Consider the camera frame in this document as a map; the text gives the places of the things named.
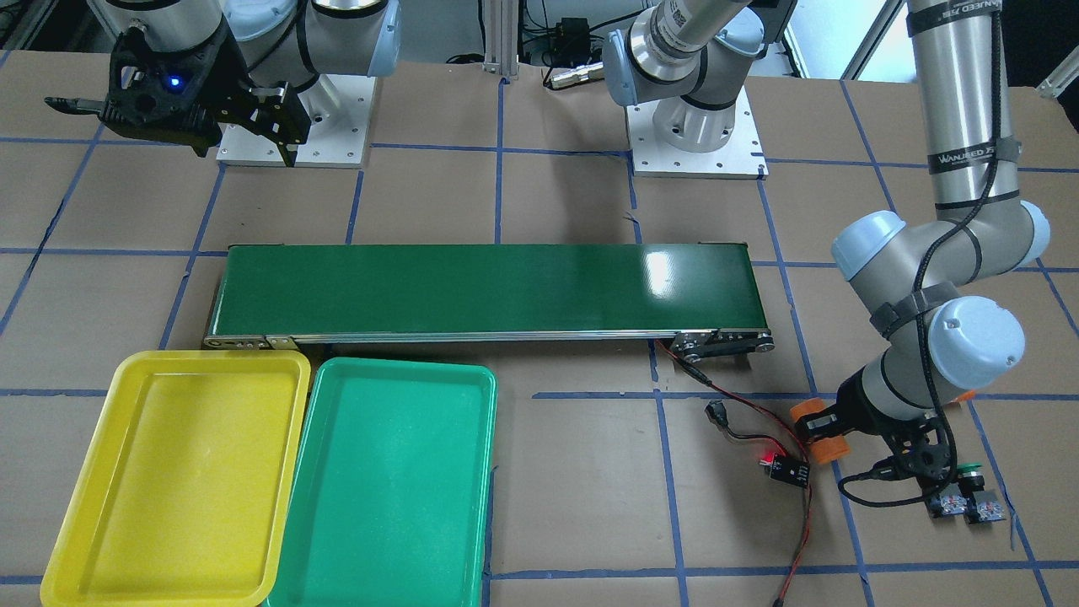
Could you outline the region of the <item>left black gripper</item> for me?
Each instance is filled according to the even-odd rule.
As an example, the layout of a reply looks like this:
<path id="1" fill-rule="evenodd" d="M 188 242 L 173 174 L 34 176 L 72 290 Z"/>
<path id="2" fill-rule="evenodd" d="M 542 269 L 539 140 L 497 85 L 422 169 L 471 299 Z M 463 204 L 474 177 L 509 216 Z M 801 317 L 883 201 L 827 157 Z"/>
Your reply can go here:
<path id="1" fill-rule="evenodd" d="M 800 405 L 800 442 L 808 446 L 851 432 L 882 437 L 918 419 L 920 406 L 890 387 L 882 363 L 868 363 L 839 385 L 833 405 Z"/>

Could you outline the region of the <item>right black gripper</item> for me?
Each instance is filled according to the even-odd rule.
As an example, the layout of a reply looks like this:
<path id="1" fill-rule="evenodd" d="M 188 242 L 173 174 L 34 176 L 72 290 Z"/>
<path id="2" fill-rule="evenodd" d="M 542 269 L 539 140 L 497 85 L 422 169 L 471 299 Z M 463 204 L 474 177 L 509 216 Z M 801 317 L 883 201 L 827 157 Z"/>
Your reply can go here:
<path id="1" fill-rule="evenodd" d="M 218 123 L 249 127 L 276 146 L 286 168 L 311 132 L 311 115 L 291 84 L 255 86 L 231 28 L 220 24 L 206 42 L 199 104 Z"/>

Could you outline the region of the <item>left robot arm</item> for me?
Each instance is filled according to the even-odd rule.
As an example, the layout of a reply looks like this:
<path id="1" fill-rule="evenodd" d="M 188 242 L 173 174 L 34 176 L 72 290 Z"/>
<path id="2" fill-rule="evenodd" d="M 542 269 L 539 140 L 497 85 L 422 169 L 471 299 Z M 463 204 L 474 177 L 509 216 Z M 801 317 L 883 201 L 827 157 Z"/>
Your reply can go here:
<path id="1" fill-rule="evenodd" d="M 925 432 L 939 406 L 993 384 L 1021 361 L 1022 326 L 964 285 L 1044 253 L 1049 222 L 1023 201 L 1012 130 L 1001 1 L 910 1 L 932 222 L 874 212 L 839 232 L 831 253 L 888 348 L 839 385 L 833 405 L 792 411 L 800 438 Z"/>

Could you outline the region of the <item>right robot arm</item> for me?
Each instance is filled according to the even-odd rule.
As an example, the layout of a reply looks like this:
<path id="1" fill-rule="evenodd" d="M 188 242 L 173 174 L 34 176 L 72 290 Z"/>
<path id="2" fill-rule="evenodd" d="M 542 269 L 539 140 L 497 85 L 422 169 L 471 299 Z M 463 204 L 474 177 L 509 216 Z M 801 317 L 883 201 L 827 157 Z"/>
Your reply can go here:
<path id="1" fill-rule="evenodd" d="M 134 141 L 226 165 L 359 169 L 397 1 L 94 1 L 115 35 L 103 100 L 54 99 Z"/>

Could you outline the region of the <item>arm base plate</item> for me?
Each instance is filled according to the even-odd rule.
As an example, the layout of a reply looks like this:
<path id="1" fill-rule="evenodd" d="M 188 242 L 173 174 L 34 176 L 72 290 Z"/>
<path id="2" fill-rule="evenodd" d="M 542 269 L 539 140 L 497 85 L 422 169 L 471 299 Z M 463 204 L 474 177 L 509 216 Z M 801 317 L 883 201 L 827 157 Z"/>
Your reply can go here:
<path id="1" fill-rule="evenodd" d="M 380 79 L 323 74 L 299 95 L 309 118 L 308 142 L 297 148 L 297 168 L 361 169 Z M 230 166 L 284 168 L 279 151 L 269 139 L 229 126 L 216 160 Z"/>
<path id="2" fill-rule="evenodd" d="M 684 99 L 629 106 L 625 127 L 639 176 L 763 180 L 770 173 L 745 89 L 721 110 Z"/>

